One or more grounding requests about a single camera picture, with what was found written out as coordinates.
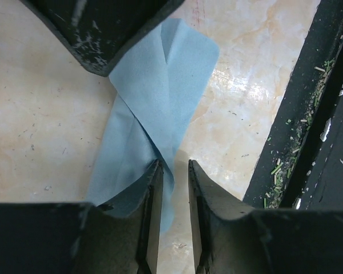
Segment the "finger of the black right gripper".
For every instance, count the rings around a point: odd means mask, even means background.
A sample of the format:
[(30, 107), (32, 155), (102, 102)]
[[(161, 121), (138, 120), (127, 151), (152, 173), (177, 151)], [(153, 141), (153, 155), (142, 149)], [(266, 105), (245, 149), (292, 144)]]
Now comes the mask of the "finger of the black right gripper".
[(88, 72), (108, 76), (183, 0), (23, 1)]

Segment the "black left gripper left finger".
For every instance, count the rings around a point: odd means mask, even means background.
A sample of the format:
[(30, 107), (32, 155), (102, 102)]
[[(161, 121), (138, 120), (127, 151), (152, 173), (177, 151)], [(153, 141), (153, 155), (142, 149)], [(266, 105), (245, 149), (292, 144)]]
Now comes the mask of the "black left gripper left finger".
[(0, 273), (156, 273), (163, 166), (91, 203), (0, 203)]

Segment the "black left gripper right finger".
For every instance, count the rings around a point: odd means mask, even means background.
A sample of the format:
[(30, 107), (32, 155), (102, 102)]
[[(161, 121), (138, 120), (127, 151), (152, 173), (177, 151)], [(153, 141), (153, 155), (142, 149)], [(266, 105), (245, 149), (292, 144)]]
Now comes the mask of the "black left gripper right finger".
[(343, 210), (258, 209), (188, 164), (196, 273), (343, 273)]

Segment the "light blue lens cloth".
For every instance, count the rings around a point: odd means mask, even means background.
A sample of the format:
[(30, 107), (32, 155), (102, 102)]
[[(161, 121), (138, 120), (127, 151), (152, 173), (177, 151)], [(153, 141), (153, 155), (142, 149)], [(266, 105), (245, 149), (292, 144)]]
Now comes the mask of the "light blue lens cloth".
[(161, 231), (174, 219), (174, 160), (219, 56), (217, 44), (169, 18), (134, 45), (109, 74), (117, 91), (86, 200), (101, 205), (163, 162)]

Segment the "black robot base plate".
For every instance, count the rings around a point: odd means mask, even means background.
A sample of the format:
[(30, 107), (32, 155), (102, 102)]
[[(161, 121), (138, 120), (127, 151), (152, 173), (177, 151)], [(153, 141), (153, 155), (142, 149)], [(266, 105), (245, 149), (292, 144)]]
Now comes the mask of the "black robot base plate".
[(343, 1), (321, 1), (243, 201), (343, 209)]

